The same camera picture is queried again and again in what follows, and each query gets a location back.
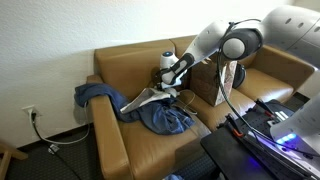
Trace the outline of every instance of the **electrical outlet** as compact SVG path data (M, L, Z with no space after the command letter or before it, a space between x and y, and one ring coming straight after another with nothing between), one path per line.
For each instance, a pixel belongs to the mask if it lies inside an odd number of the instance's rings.
M36 109L36 107L34 105L31 106L27 106L27 107L23 107L22 110L29 116L29 110L32 110L32 112L37 113L37 117L38 116L42 116L40 114L40 112Z

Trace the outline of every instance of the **black cable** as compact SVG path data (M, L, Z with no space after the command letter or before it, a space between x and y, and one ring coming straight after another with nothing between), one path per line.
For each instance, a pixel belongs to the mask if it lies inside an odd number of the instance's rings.
M31 113L31 120L32 120L32 127L34 129L34 131L36 132L37 136L39 137L39 139L44 142L46 144L46 146L48 146L48 148L51 150L51 152L55 155L55 157L57 157L66 167L69 168L70 171L72 171L72 173L77 177L77 179L81 180L81 177L77 174L77 172L58 154L56 153L47 143L47 141L45 141L39 134L37 128L36 128L36 113Z
M258 21L258 22L261 22L260 19L246 19L246 20L243 20L243 21L236 22L236 23L234 23L234 25L237 25L237 24L240 24L240 23L243 23L243 22L247 22L247 21Z
M221 49L219 49L218 51L218 57L217 57L217 73L218 73L218 81L219 81L219 86L222 92L223 97L225 98L226 102L228 103L228 105L230 106L230 108L232 109L232 111L240 118L243 120L243 122L248 126L248 128L252 131L257 143L259 144L259 146L261 147L261 150L268 154L269 156L271 156L272 158L276 158L273 154L271 154L269 151L267 151L261 144L261 142L259 141L257 134L255 132L255 130L253 130L253 127L244 119L242 118L242 116L237 112L237 110L233 107L233 105L231 104L231 102L229 101L229 98L227 97L225 91L224 91L224 87L221 81L221 71L220 71L220 61L221 61ZM292 168L290 165L286 164L285 162L281 163L283 166L285 166L286 168L288 168L290 171L294 172L295 174L301 176L302 178L306 177L306 175L300 173L299 171L297 171L296 169Z
M268 136L266 136L266 135L264 135L263 133L261 133L260 131L254 129L254 128L253 128L253 130L254 130L256 133L258 133L262 138L268 140L269 142L271 142L271 143L273 143L273 144L277 144L277 145L282 146L282 147L284 147L284 148L287 148L287 149L290 149L290 150L292 150L292 151L296 151L296 152L299 152L299 153L302 153L302 154L305 154L305 155L309 155L309 156L313 156L313 157L318 157L318 158L320 157L320 155L318 155L318 154L313 154L313 153L309 153L309 152L305 152L305 151L300 151L300 150L298 150L298 149L295 149L295 148L288 147L288 146L286 146L286 145L277 143L277 142L275 142L273 139L271 139L271 138L269 138Z

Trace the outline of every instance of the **wall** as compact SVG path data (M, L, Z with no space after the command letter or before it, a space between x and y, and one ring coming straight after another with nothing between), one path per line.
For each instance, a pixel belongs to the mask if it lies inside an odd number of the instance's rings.
M74 87L96 48L199 33L215 19L263 18L290 0L1 0L0 139L37 140L21 110L36 105L51 136L81 125Z
M293 2L294 6L311 9L320 12L319 0L296 0ZM312 98L320 92L320 71L316 71L308 81L299 89L299 92Z

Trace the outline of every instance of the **floor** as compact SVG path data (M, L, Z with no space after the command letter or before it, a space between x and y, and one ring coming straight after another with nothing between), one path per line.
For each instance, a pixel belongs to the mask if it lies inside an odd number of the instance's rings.
M310 99L308 97L296 92L287 102L284 103L284 105L293 112L296 112L309 100Z
M86 129L80 128L73 132L64 133L63 137L56 137L55 140L71 141L81 138L85 133ZM48 153L48 147L45 144L36 143L21 150L27 152L29 158L24 161L13 159L7 172L7 180L78 179L55 155ZM74 169L82 180L103 179L93 127L91 127L90 134L84 141L74 145L60 146L60 150L57 153ZM205 180L208 179L208 175L210 175L213 168L213 162L205 155L174 174L180 175L186 180Z

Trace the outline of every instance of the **brown bag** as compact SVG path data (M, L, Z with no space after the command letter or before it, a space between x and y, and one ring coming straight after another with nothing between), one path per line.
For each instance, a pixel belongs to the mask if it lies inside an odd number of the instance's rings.
M224 89L229 97L232 89L237 62L230 61L220 67L221 79L224 81ZM204 60L192 67L190 89L211 106L216 106L225 101L219 88L217 65L211 60Z

